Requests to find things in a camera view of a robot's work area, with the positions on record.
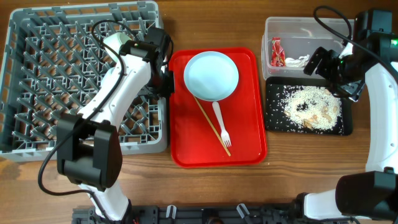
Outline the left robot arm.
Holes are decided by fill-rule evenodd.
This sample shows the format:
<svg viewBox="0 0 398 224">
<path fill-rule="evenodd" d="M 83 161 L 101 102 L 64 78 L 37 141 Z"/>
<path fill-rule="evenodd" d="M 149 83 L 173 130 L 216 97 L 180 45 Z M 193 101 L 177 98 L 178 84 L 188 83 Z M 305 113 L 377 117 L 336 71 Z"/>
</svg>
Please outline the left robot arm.
<svg viewBox="0 0 398 224">
<path fill-rule="evenodd" d="M 117 32 L 103 39 L 116 65 L 99 92 L 78 114 L 57 123 L 57 171 L 90 196 L 97 217 L 106 223 L 132 223 L 131 202 L 118 176 L 123 163 L 119 127 L 134 98 L 146 86 L 159 95 L 167 87 L 167 53 L 174 43 L 161 28 L 151 27 L 144 39 Z"/>
</svg>

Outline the red snack wrapper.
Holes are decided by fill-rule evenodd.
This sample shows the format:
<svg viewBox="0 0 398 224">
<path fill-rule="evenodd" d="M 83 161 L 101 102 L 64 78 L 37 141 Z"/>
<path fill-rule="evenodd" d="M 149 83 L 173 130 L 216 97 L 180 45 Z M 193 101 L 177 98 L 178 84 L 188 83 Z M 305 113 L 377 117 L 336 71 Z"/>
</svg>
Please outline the red snack wrapper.
<svg viewBox="0 0 398 224">
<path fill-rule="evenodd" d="M 271 42 L 272 42 L 271 65 L 273 67 L 285 67 L 285 52 L 280 44 L 281 42 L 280 37 L 273 37 Z"/>
</svg>

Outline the white tissue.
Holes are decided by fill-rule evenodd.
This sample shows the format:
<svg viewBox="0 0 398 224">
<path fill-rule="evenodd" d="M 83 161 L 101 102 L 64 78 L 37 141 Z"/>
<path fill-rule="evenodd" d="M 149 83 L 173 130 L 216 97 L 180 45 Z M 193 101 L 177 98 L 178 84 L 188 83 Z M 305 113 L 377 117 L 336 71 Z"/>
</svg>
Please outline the white tissue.
<svg viewBox="0 0 398 224">
<path fill-rule="evenodd" d="M 285 66 L 292 67 L 292 68 L 301 68 L 305 67 L 310 59 L 309 55 L 300 56 L 297 59 L 294 58 L 286 58 L 285 59 Z"/>
</svg>

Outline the green bowl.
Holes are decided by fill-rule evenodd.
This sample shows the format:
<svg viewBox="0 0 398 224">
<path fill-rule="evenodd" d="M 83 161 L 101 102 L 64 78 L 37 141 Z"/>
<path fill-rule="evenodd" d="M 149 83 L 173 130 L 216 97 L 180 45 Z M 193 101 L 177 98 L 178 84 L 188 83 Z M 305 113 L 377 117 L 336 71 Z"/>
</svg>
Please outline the green bowl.
<svg viewBox="0 0 398 224">
<path fill-rule="evenodd" d="M 106 37 L 103 40 L 103 43 L 108 46 L 108 48 L 105 48 L 106 53 L 111 57 L 111 59 L 113 61 L 118 62 L 117 55 L 114 54 L 111 51 L 111 49 L 113 51 L 115 51 L 116 53 L 119 53 L 119 49 L 121 48 L 121 46 L 129 40 L 131 40 L 131 38 L 122 32 L 116 32 L 116 33 Z"/>
</svg>

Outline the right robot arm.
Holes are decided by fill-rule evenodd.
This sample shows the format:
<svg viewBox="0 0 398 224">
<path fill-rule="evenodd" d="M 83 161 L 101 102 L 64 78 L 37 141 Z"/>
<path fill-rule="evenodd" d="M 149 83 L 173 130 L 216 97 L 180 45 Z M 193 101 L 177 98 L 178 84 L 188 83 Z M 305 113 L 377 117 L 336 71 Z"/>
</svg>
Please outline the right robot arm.
<svg viewBox="0 0 398 224">
<path fill-rule="evenodd" d="M 319 47 L 303 72 L 328 80 L 331 92 L 352 98 L 346 86 L 361 81 L 368 88 L 371 140 L 365 172 L 342 176 L 336 188 L 302 193 L 294 205 L 296 219 L 310 222 L 357 222 L 360 219 L 397 223 L 397 35 L 392 12 L 369 9 L 348 24 L 348 35 L 332 29 L 313 13 L 327 31 L 344 40 L 342 53 Z"/>
</svg>

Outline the white plastic fork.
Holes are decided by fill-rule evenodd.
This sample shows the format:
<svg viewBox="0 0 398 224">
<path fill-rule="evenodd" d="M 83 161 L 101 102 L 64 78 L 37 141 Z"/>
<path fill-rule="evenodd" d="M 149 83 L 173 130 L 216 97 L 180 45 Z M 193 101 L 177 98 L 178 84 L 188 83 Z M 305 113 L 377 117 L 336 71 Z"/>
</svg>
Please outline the white plastic fork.
<svg viewBox="0 0 398 224">
<path fill-rule="evenodd" d="M 231 140 L 230 140 L 229 133 L 227 132 L 227 130 L 225 128 L 225 125 L 224 125 L 224 121 L 223 121 L 223 116 L 222 116 L 222 113 L 221 113 L 220 105 L 219 105 L 219 103 L 217 101 L 214 101 L 214 102 L 212 102 L 212 107 L 213 107 L 213 110 L 215 112 L 216 118 L 217 118 L 217 120 L 219 122 L 219 126 L 221 128 L 221 134 L 220 134 L 221 139 L 224 142 L 226 147 L 230 147 L 231 146 Z"/>
</svg>

